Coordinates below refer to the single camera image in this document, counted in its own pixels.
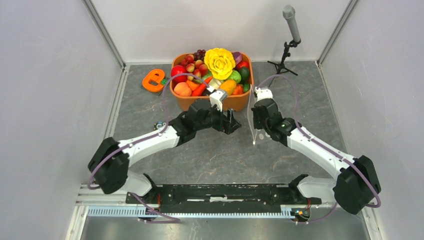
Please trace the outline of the clear polka-dot zip bag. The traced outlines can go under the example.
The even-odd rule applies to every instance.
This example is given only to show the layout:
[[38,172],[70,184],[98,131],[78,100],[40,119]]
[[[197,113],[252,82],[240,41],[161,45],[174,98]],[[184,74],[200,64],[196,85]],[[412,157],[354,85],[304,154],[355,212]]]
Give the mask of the clear polka-dot zip bag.
[[256,127],[256,119],[255,119],[255,113],[253,111],[254,105],[256,103],[256,97],[254,92],[254,86],[252,84],[249,85],[249,97],[248,97],[248,103],[246,108],[246,117],[248,126],[251,132],[252,136],[252,145],[258,146],[259,144],[262,144],[266,140],[265,132],[263,129],[258,129]]

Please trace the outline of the red toy chili pepper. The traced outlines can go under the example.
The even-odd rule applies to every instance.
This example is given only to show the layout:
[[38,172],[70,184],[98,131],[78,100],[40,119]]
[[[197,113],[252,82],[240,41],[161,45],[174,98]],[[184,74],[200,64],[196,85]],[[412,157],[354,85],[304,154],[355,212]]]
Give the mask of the red toy chili pepper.
[[204,80],[204,83],[200,84],[195,90],[191,92],[191,97],[199,97],[203,94],[203,92],[207,89],[209,86],[210,81],[213,79],[212,76],[206,78]]

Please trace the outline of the yellow toy mango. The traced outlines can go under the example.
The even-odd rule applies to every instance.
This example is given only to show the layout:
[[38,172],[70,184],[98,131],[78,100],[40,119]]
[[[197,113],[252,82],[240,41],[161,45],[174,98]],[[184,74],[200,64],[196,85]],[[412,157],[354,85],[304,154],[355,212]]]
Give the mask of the yellow toy mango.
[[231,96],[233,92],[235,91],[236,87],[237,87],[236,81],[233,79],[228,79],[219,86],[219,89],[226,92],[228,96]]

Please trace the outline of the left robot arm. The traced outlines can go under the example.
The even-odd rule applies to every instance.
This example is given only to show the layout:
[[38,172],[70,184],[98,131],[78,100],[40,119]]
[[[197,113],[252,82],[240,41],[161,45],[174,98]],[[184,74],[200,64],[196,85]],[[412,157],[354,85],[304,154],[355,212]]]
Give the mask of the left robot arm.
[[151,204],[157,198],[152,180],[131,172],[130,166],[157,152],[191,141],[198,131],[211,128],[230,135],[241,126],[231,108],[224,112],[216,104],[198,99],[187,111],[157,130],[128,140],[104,139],[88,163],[91,175],[87,187],[101,189],[106,195],[126,191],[136,194],[145,204]]

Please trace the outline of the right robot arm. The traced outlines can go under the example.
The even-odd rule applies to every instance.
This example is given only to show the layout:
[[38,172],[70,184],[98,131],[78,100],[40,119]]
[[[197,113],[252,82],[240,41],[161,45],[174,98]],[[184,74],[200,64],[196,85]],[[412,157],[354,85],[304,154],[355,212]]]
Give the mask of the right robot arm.
[[284,118],[272,98],[257,101],[252,110],[253,126],[276,142],[308,157],[330,178],[303,177],[289,189],[289,199],[302,204],[308,198],[336,203],[356,215],[364,207],[381,206],[381,185],[373,161],[354,157],[323,142],[293,118]]

